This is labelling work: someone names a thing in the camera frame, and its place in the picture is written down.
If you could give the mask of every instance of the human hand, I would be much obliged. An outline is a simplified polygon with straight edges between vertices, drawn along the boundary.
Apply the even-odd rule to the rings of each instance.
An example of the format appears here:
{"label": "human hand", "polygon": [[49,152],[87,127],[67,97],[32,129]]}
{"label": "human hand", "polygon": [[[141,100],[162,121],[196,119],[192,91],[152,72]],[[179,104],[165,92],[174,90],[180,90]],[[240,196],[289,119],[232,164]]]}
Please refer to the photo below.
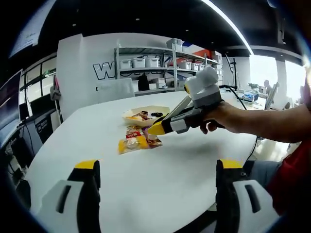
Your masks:
{"label": "human hand", "polygon": [[245,110],[233,107],[227,102],[221,102],[219,106],[207,113],[204,117],[204,122],[201,124],[200,129],[204,134],[208,131],[217,129],[217,124],[223,125],[227,130],[233,133],[241,133],[241,123],[243,121],[243,113]]}

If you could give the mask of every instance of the desk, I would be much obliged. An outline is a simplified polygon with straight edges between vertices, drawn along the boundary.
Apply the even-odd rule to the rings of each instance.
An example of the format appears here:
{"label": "desk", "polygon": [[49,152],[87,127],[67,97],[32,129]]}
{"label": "desk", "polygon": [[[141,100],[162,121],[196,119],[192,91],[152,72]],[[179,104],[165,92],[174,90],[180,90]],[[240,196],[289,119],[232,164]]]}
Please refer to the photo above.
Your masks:
{"label": "desk", "polygon": [[[118,155],[125,137],[124,111],[148,105],[172,110],[185,92],[153,94],[81,108],[46,141],[34,158],[26,180],[31,187],[31,212],[42,197],[66,180],[83,160],[100,159],[100,225],[108,233],[172,233],[189,224],[215,202],[216,161],[230,158],[244,163],[256,136],[217,129],[169,133],[162,147]],[[232,93],[222,97],[242,108]]]}

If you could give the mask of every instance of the ceiling light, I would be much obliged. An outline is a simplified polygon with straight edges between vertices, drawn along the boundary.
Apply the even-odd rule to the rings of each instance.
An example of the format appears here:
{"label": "ceiling light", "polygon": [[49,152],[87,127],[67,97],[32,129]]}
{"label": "ceiling light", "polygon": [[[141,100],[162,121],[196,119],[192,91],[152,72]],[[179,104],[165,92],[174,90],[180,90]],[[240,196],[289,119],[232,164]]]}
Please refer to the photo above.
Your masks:
{"label": "ceiling light", "polygon": [[251,55],[254,55],[251,47],[249,46],[249,44],[247,43],[245,37],[242,35],[242,33],[240,32],[240,30],[237,28],[237,26],[235,26],[235,24],[231,21],[231,19],[228,18],[228,16],[225,15],[224,12],[222,12],[214,3],[212,3],[209,0],[201,0],[202,2],[204,2],[207,6],[209,6],[210,8],[212,8],[217,14],[219,14],[231,27],[232,29],[238,34],[238,36],[240,37],[240,39],[243,41],[243,43],[245,44],[245,46],[247,47],[248,51],[250,52]]}

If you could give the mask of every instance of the metal shelving unit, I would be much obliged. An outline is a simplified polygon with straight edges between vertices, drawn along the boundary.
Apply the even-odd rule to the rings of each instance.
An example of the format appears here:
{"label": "metal shelving unit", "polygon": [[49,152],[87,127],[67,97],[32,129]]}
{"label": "metal shelving unit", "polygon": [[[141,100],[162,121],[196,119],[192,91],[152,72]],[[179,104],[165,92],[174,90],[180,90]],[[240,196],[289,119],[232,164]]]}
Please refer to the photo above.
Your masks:
{"label": "metal shelving unit", "polygon": [[[152,55],[159,55],[160,56],[160,65],[161,67],[146,67],[146,68],[131,68],[131,69],[119,69],[119,63],[120,63],[120,55],[144,55],[144,54],[152,54]],[[166,80],[165,73],[168,70],[173,70],[173,78],[174,78],[174,87],[166,88],[166,89],[156,89],[156,90],[149,90],[149,91],[139,91],[136,92],[136,95],[139,94],[148,94],[148,93],[160,93],[160,92],[166,92],[166,91],[177,91],[178,85],[177,85],[177,72],[188,72],[195,74],[196,70],[187,70],[187,69],[180,69],[177,68],[177,58],[184,58],[184,59],[190,59],[192,61],[200,61],[206,64],[211,65],[219,65],[214,60],[208,59],[205,57],[201,57],[195,54],[189,54],[185,52],[179,52],[176,51],[175,45],[173,44],[172,49],[168,48],[158,48],[158,47],[116,47],[115,48],[115,72],[116,72],[116,78],[121,78],[121,73],[135,73],[139,71],[163,71],[163,78]],[[164,56],[172,56],[173,57],[173,67],[164,67]]]}

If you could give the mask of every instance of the ceiling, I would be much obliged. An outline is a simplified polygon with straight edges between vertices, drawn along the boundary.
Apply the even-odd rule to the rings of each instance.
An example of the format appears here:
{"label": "ceiling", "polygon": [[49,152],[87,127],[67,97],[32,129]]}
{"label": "ceiling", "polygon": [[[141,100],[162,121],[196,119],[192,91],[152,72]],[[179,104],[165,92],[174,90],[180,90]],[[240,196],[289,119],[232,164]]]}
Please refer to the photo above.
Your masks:
{"label": "ceiling", "polygon": [[[7,55],[18,32],[43,2],[20,1],[16,19],[6,24],[8,35],[1,54],[1,79],[56,52],[60,39],[78,33],[83,36],[149,33],[177,37],[220,52],[228,46],[243,45],[232,28],[201,0],[57,0],[43,25],[38,45],[22,50],[8,61]],[[285,21],[266,0],[213,2],[235,23],[250,45],[279,47],[299,54],[288,25],[285,24],[284,30],[286,45],[278,42],[279,28]],[[10,4],[14,9],[17,3]]]}

